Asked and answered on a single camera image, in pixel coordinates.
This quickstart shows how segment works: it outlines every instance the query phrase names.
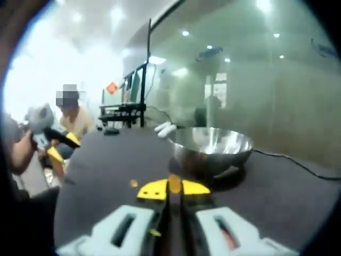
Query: diamond-shaped sign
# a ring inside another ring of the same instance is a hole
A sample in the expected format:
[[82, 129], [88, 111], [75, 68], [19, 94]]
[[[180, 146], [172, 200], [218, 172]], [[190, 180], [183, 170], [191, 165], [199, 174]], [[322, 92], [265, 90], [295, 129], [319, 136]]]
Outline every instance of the diamond-shaped sign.
[[111, 95], [113, 95], [117, 91], [118, 86], [114, 82], [111, 82], [106, 89]]

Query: glass wall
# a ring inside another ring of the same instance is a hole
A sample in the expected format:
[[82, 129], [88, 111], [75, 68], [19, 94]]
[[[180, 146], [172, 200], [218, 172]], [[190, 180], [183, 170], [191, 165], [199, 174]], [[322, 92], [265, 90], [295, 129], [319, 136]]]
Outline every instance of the glass wall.
[[[151, 53], [166, 59], [155, 106], [173, 122], [236, 130], [260, 149], [341, 164], [339, 62], [302, 1], [185, 1], [153, 31]], [[207, 97], [216, 102], [208, 119]]]

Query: beige shirt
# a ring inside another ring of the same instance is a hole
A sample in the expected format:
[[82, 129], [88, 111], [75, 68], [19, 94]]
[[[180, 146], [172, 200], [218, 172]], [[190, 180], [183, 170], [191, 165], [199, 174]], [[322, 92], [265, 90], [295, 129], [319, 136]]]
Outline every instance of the beige shirt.
[[73, 122], [70, 122], [68, 117], [62, 116], [60, 124], [64, 126], [68, 132], [72, 132], [79, 140], [84, 134], [96, 127], [91, 114], [82, 106], [79, 106], [78, 115]]

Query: stainless steel bowl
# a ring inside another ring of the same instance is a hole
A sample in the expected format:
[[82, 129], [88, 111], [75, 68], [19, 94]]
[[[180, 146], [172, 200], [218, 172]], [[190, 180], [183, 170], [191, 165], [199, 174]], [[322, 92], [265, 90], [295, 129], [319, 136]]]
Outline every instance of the stainless steel bowl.
[[242, 167], [253, 143], [241, 133], [208, 128], [177, 129], [168, 136], [174, 146], [174, 158], [182, 170], [197, 178], [214, 178]]

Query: dark table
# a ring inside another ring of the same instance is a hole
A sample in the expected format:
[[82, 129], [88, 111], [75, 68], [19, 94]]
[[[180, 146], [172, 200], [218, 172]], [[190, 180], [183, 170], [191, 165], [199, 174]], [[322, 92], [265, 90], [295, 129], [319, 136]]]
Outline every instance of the dark table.
[[[95, 223], [123, 204], [135, 201], [139, 187], [166, 178], [174, 164], [172, 146], [151, 129], [125, 129], [117, 136], [94, 131], [82, 140], [68, 165], [56, 209], [59, 247], [90, 234]], [[328, 169], [306, 163], [319, 174]], [[252, 153], [243, 180], [214, 192], [228, 206], [270, 237], [299, 250], [320, 228], [339, 195], [340, 183], [321, 180], [285, 158]]]

